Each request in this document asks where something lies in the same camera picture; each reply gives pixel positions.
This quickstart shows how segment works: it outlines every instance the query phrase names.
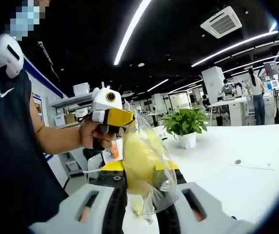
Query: jeans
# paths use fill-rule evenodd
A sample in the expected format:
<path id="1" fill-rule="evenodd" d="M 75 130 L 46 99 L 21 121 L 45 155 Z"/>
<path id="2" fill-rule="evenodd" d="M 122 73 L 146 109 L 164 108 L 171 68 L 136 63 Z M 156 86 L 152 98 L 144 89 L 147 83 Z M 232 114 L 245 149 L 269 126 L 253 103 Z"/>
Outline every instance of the jeans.
<path id="1" fill-rule="evenodd" d="M 265 125 L 265 103 L 262 95 L 253 96 L 256 125 Z"/>

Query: camera lens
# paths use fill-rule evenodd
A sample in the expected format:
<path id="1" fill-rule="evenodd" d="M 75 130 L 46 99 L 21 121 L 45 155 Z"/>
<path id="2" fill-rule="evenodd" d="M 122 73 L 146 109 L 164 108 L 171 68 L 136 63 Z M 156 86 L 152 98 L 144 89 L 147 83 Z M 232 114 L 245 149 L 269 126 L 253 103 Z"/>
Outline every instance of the camera lens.
<path id="1" fill-rule="evenodd" d="M 113 101 L 115 99 L 115 94 L 114 93 L 108 93 L 107 98 L 109 101 Z"/>

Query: black t-shirt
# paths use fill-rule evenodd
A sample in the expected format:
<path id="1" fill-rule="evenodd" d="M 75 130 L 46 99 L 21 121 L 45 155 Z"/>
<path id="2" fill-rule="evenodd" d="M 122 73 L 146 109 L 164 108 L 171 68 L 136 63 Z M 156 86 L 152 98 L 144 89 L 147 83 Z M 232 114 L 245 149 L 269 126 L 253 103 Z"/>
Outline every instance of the black t-shirt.
<path id="1" fill-rule="evenodd" d="M 203 103 L 203 106 L 205 106 L 205 107 L 207 107 L 211 104 L 211 103 L 209 103 L 208 99 L 203 99 L 202 103 Z"/>
<path id="2" fill-rule="evenodd" d="M 53 217 L 67 197 L 46 162 L 30 116 L 31 82 L 0 69 L 0 228 L 20 230 Z"/>

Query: yellow fruit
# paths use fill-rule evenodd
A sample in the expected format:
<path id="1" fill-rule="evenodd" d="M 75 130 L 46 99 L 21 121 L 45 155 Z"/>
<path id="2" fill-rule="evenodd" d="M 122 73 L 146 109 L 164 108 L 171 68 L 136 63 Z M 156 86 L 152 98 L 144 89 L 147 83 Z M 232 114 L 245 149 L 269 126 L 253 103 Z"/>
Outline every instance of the yellow fruit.
<path id="1" fill-rule="evenodd" d="M 154 167 L 163 157 L 162 142 L 153 130 L 129 132 L 123 136 L 123 167 L 128 193 L 146 195 L 153 186 Z"/>

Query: white logo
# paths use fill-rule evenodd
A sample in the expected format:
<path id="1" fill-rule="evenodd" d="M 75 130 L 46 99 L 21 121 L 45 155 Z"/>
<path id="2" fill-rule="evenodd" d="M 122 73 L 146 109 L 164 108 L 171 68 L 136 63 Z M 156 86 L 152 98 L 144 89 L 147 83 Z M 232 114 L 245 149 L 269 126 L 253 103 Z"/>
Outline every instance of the white logo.
<path id="1" fill-rule="evenodd" d="M 9 90 L 7 90 L 5 93 L 1 93 L 1 90 L 0 90 L 0 97 L 3 98 L 5 97 L 9 92 L 11 92 L 14 88 L 11 88 Z"/>

